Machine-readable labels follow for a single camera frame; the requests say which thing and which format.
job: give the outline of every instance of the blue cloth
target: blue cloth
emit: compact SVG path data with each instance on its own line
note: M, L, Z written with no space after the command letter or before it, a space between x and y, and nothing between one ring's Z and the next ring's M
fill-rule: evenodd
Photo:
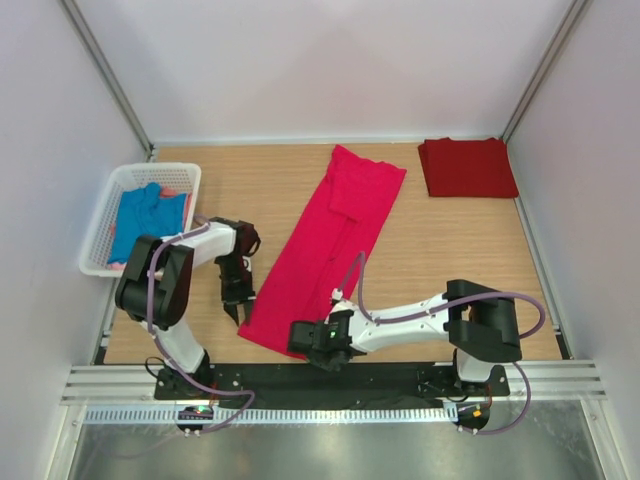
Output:
M161 191L160 185L150 183L122 194L111 257L107 263L126 263L140 235L162 237L182 232L187 194L160 198Z

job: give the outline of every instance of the wooden surface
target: wooden surface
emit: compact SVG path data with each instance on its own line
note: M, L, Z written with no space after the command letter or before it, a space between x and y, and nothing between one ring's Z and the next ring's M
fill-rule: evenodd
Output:
M408 170L400 195L367 263L365 296L372 309L414 303L464 278L543 300L515 204L512 200L430 198L415 144L347 145L358 155ZM331 145L167 148L159 161L202 167L196 211L247 220L262 237L252 258L258 290L323 177ZM518 302L520 331L537 321L536 310ZM220 302L218 267L194 272L187 318L212 362L293 362L236 335ZM523 340L524 358L559 359L550 323ZM357 361L448 361L446 342L402 345ZM142 363L157 355L147 333L118 312L106 363Z

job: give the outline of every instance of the laundry basket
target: laundry basket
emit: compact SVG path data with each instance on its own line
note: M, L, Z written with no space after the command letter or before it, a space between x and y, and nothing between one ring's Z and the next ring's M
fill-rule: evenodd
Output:
M190 193L186 229L191 228L202 171L192 163L137 163L116 168L109 176L91 220L80 254L80 271L98 277L120 277L121 270L110 270L107 260L113 246L112 226L116 223L122 193L156 182L178 193Z

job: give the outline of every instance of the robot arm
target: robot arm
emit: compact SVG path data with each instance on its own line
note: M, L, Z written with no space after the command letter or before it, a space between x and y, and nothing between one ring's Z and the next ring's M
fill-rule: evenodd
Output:
M149 265L162 243L150 235L138 238L116 290L116 306L144 327ZM211 373L209 355L194 338L185 317L192 271L212 260L218 264L225 312L239 324L238 306L242 305L248 322L255 299L250 257L259 246L260 237L252 224L213 218L206 232L175 242L160 255L156 276L161 278L155 283L153 298L155 334L171 359L201 384L210 384ZM170 377L178 379L179 375Z
M334 291L334 306L324 322L293 323L289 351L305 355L325 370L339 370L356 355L392 345L446 340L458 347L458 379L484 383L494 364L522 358L514 302L492 298L454 308L447 308L447 303L486 292L495 290L453 280L445 293L423 302L371 312L372 322ZM468 321L462 319L466 308L470 308Z

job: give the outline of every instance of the red towel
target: red towel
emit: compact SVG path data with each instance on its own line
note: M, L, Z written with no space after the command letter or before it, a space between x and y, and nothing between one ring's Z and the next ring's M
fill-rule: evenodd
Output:
M432 197L518 196L502 140L425 140L418 152Z
M336 146L326 175L260 289L249 325L238 334L287 354L292 322L324 319L331 292L358 252L364 250L367 258L371 253L405 173ZM356 277L345 296L353 292Z

